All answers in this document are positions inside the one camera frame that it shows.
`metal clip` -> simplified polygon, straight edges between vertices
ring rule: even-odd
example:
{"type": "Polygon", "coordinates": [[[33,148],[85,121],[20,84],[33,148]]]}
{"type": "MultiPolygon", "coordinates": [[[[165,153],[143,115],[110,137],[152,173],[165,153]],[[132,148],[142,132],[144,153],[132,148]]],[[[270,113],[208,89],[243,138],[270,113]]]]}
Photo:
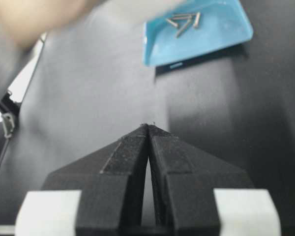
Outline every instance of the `metal clip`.
{"type": "Polygon", "coordinates": [[[172,26],[174,26],[175,28],[178,28],[178,27],[179,27],[178,23],[172,21],[172,20],[169,19],[169,18],[167,18],[166,21],[167,21],[169,24],[171,24],[172,26]]]}
{"type": "Polygon", "coordinates": [[[15,116],[11,113],[2,114],[2,125],[4,130],[4,137],[10,139],[16,127],[15,116]]]}

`table surface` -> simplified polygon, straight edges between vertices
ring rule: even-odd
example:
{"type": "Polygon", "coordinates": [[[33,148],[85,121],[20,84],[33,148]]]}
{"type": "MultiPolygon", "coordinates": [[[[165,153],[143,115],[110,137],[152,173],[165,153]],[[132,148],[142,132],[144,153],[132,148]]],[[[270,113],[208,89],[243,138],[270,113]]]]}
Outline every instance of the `table surface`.
{"type": "Polygon", "coordinates": [[[49,172],[155,123],[246,169],[295,231],[295,0],[241,2],[253,39],[176,70],[143,66],[142,26],[101,11],[50,33],[0,169],[0,224],[49,172]]]}

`metal pin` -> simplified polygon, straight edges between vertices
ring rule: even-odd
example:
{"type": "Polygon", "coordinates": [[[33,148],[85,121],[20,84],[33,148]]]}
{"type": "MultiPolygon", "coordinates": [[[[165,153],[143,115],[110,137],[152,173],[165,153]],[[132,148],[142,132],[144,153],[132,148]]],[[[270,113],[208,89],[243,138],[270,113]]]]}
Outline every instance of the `metal pin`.
{"type": "Polygon", "coordinates": [[[176,38],[178,38],[180,35],[181,35],[181,33],[183,33],[187,28],[188,28],[188,26],[190,25],[190,23],[191,23],[191,16],[189,17],[189,19],[188,19],[188,21],[187,21],[187,23],[186,24],[184,24],[183,25],[183,27],[181,27],[180,28],[180,30],[178,30],[178,32],[177,32],[177,34],[176,34],[176,38]]]}
{"type": "Polygon", "coordinates": [[[176,16],[176,17],[172,17],[171,20],[186,20],[189,19],[190,17],[192,17],[191,15],[188,16],[176,16]]]}
{"type": "Polygon", "coordinates": [[[169,24],[171,24],[172,26],[174,26],[175,28],[178,28],[178,23],[176,23],[176,22],[174,22],[174,21],[172,21],[171,19],[166,19],[166,21],[169,23],[169,24]]]}
{"type": "Polygon", "coordinates": [[[196,16],[196,13],[182,13],[182,14],[173,14],[174,17],[179,16],[196,16]]]}
{"type": "Polygon", "coordinates": [[[193,24],[193,28],[197,28],[199,26],[200,16],[201,16],[201,13],[198,12],[195,19],[195,23],[193,24]]]}

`gray fabric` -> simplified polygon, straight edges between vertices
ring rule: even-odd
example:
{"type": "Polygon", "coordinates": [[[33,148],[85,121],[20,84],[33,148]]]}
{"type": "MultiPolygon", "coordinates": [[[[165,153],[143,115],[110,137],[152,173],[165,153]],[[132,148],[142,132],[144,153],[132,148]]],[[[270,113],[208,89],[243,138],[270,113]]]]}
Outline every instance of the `gray fabric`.
{"type": "Polygon", "coordinates": [[[0,100],[24,63],[25,55],[0,28],[0,100]]]}

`hand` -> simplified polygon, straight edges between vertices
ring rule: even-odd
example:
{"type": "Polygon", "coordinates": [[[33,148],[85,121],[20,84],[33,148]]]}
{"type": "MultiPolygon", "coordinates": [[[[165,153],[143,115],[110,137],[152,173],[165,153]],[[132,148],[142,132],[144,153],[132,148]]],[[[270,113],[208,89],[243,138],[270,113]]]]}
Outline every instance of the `hand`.
{"type": "Polygon", "coordinates": [[[0,0],[0,23],[22,48],[46,31],[61,27],[104,0],[0,0]]]}

